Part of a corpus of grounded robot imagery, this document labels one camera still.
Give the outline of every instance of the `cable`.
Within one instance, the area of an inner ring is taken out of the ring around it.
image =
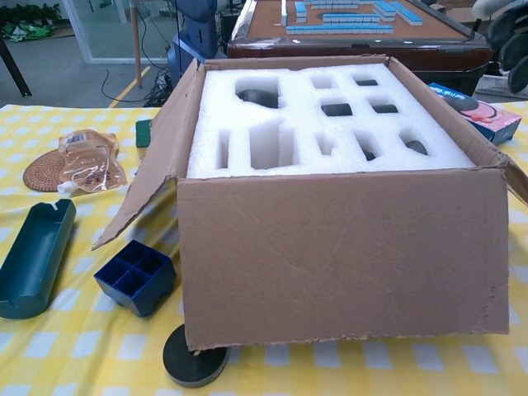
[[[151,60],[151,58],[149,58],[149,56],[145,52],[144,40],[145,40],[145,35],[147,34],[147,22],[145,22],[145,19],[143,18],[143,16],[141,15],[141,12],[139,12],[139,10],[138,10],[138,15],[139,15],[139,18],[141,18],[141,21],[143,22],[143,27],[144,27],[143,34],[141,35],[141,50],[143,51],[143,54],[145,55],[145,58],[147,58],[147,60],[150,62],[150,64],[152,64],[155,68],[160,68],[161,70],[168,70],[168,67],[162,68],[161,66],[157,66]]]
[[[124,103],[137,103],[137,102],[139,102],[139,101],[147,101],[147,100],[149,99],[148,97],[149,97],[150,93],[147,94],[147,96],[145,96],[143,99],[138,99],[138,100],[135,100],[135,101],[126,101],[126,100],[124,100],[124,99],[117,99],[117,98],[115,98],[115,97],[111,97],[110,95],[106,95],[104,89],[105,89],[105,84],[106,84],[106,80],[108,80],[108,77],[110,77],[110,71],[107,69],[107,70],[106,70],[106,77],[105,77],[105,79],[103,80],[102,85],[101,85],[101,93],[102,93],[105,97],[107,97],[108,99],[111,99],[112,101],[122,101],[122,102],[124,102]]]
[[[172,83],[168,73],[165,73],[163,75],[163,79],[165,80],[165,86],[160,87],[158,85],[158,82],[161,78],[161,72],[162,70],[158,70],[158,73],[156,74],[156,83],[151,89],[150,98],[148,99],[147,103],[144,104],[144,107],[161,107],[172,93]]]
[[[170,45],[171,43],[169,43],[167,41],[167,39],[165,38],[165,36],[163,35],[162,31],[159,30],[159,27],[158,25],[156,25],[156,23],[154,22],[154,19],[152,19],[152,14],[150,13],[150,10],[147,8],[147,6],[145,6],[143,3],[141,3],[141,5],[143,6],[143,8],[145,9],[145,11],[148,13],[148,16],[150,17],[150,23],[152,23],[154,25],[154,27],[156,28],[156,30],[158,31],[159,35],[162,37],[162,39],[168,44]]]
[[[180,75],[178,76],[178,82],[179,82],[183,74],[182,73],[182,46],[180,45],[180,30],[183,29],[183,22],[181,23],[181,28],[180,28],[180,19],[178,17],[178,0],[174,0],[174,5],[176,6],[176,26],[178,26],[178,62],[180,64]]]

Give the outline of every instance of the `dark blue divided container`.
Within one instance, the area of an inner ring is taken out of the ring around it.
[[[131,241],[94,277],[106,295],[143,317],[172,291],[176,271],[169,257]]]

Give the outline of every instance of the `table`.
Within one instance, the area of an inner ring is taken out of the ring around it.
[[[528,169],[528,102],[503,107],[524,116],[502,148]],[[158,109],[60,109],[5,106],[0,110],[0,263],[29,207],[54,193],[28,190],[26,165],[81,128],[116,133],[129,182],[142,152],[134,123]],[[51,297],[36,318],[0,318],[2,396],[266,396],[302,395],[522,395],[528,389],[528,210],[510,196],[509,336],[376,339],[231,350],[224,373],[203,389],[180,389],[162,363],[163,345],[183,322],[182,288],[149,318],[116,306],[93,274],[131,238],[171,256],[179,272],[174,183],[113,243],[90,247],[115,215],[126,187],[73,199],[75,230]]]
[[[481,35],[415,0],[400,0],[423,19],[410,26],[400,16],[394,33],[346,35],[288,35],[281,25],[281,0],[247,0],[229,42],[230,58],[387,54],[395,56],[426,83],[439,83],[471,95],[492,52]],[[295,1],[287,0],[288,25],[321,25],[329,12],[372,13],[371,4],[353,9],[314,10],[306,23],[295,21]]]

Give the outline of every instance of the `white foam packaging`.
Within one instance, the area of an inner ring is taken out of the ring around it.
[[[377,85],[358,85],[365,80]],[[278,94],[279,108],[238,98],[238,93],[251,88]],[[321,108],[340,103],[348,104],[352,115],[327,116]],[[398,112],[379,114],[377,105],[394,105]],[[411,141],[422,143],[427,155],[406,146]],[[368,161],[364,150],[375,159]],[[360,64],[207,73],[187,177],[472,166],[385,65]]]

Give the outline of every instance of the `black round disc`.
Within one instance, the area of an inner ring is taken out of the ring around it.
[[[186,388],[205,386],[220,375],[228,361],[228,348],[209,349],[197,355],[189,351],[185,324],[172,332],[163,348],[163,364],[168,374]]]

